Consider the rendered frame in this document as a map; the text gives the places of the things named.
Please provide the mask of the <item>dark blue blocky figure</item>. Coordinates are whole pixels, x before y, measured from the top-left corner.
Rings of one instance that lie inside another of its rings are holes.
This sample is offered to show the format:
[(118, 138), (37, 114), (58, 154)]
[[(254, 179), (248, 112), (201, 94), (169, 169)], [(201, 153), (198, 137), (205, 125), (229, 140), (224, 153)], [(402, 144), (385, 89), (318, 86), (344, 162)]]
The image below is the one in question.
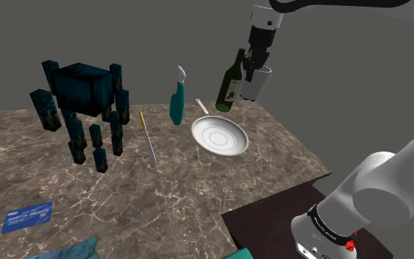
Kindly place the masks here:
[(123, 88), (122, 68), (113, 63), (106, 69), (83, 63), (61, 68), (58, 62), (42, 62), (49, 89), (31, 92), (40, 122), (45, 130), (67, 128), (68, 148), (75, 164), (86, 161), (88, 146), (79, 114), (97, 117), (110, 124), (113, 155), (123, 153), (123, 126), (129, 123), (129, 91)]

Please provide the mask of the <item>blue teal cloth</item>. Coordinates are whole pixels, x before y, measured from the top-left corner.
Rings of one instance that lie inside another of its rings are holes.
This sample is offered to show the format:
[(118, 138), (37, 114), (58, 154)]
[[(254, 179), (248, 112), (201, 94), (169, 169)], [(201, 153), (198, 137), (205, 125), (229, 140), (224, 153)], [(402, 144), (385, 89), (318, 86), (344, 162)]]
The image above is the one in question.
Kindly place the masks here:
[(25, 259), (99, 259), (95, 251), (98, 238), (88, 238), (69, 248), (42, 255), (28, 256)]

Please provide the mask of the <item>teal-handled peeler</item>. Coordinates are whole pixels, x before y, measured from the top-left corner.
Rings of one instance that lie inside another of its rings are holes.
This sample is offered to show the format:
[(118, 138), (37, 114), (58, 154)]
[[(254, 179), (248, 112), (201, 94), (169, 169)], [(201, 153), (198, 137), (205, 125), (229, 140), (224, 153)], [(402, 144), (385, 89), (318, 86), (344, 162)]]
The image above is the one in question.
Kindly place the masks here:
[(175, 126), (179, 126), (182, 123), (184, 106), (185, 106), (185, 77), (186, 73), (184, 69), (178, 66), (178, 79), (176, 92), (171, 96), (170, 112), (172, 122)]

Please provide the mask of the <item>blue card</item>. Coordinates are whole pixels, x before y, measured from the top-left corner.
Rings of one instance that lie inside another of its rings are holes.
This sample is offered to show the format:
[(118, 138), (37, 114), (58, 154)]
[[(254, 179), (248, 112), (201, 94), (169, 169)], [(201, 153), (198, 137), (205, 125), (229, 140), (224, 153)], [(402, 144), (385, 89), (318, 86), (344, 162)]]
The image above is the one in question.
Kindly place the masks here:
[(7, 212), (1, 234), (49, 222), (52, 208), (53, 202), (47, 202)]

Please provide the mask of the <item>white cup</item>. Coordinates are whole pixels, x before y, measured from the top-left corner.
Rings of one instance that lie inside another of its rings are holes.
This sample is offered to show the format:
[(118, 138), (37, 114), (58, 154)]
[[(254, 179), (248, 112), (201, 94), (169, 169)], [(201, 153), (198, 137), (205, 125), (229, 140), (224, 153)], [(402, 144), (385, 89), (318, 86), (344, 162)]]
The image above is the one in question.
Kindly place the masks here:
[(267, 78), (271, 75), (272, 70), (266, 65), (260, 70), (255, 70), (251, 82), (246, 80), (246, 71), (242, 70), (242, 73), (242, 82), (239, 87), (240, 96), (245, 100), (254, 102), (265, 87)]

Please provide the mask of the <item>white frying pan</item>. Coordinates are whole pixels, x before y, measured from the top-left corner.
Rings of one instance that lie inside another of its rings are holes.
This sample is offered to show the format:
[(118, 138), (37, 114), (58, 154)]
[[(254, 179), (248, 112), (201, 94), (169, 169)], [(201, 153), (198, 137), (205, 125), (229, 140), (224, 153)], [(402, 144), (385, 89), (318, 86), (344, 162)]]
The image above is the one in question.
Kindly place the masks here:
[(249, 138), (235, 122), (210, 115), (200, 99), (196, 103), (204, 112), (191, 125), (194, 141), (204, 151), (219, 157), (234, 157), (243, 154), (249, 147)]

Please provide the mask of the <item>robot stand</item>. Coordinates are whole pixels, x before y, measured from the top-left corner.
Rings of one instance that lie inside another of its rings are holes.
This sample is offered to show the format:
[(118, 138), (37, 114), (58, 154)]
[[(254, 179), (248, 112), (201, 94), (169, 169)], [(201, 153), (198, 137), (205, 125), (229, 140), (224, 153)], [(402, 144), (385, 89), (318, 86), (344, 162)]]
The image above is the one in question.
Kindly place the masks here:
[(304, 259), (296, 250), (290, 223), (324, 198), (304, 183), (224, 213), (222, 218), (236, 247), (247, 248), (254, 259)]

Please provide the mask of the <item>teal object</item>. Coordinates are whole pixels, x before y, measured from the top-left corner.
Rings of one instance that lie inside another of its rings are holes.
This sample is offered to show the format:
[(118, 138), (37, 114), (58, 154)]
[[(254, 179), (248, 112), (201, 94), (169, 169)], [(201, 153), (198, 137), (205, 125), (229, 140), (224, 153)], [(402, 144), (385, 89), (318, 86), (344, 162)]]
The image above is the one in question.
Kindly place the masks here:
[(247, 248), (239, 249), (222, 259), (254, 259)]

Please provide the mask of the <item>green wine bottle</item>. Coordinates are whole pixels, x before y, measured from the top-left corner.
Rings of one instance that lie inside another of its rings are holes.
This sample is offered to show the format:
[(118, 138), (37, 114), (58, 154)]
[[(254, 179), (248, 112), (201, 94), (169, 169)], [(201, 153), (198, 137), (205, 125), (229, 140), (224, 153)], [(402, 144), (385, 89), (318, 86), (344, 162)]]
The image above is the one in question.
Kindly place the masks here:
[(224, 74), (221, 88), (215, 103), (217, 110), (227, 113), (231, 110), (242, 80), (241, 64), (245, 50), (239, 49), (234, 63)]

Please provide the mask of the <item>yellow-handled knife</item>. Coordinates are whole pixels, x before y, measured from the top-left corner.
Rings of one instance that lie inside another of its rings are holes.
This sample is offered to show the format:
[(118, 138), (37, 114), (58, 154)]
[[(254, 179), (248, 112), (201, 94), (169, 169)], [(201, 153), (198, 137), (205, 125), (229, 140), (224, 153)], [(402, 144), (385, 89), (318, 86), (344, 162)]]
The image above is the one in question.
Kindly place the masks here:
[(154, 150), (153, 150), (153, 147), (152, 147), (152, 144), (151, 144), (151, 140), (150, 140), (150, 137), (149, 137), (147, 128), (146, 128), (146, 122), (144, 120), (144, 117), (143, 117), (143, 114), (142, 114), (142, 111), (141, 110), (138, 111), (138, 115), (140, 117), (140, 121), (141, 121), (143, 130), (145, 132), (146, 145), (147, 145), (147, 148), (148, 148), (148, 151), (149, 151), (149, 157), (150, 157), (150, 161), (151, 161), (151, 166), (152, 166), (152, 168), (153, 168), (154, 171), (157, 171), (157, 160), (156, 160), (156, 157), (155, 157), (155, 154), (154, 154)]

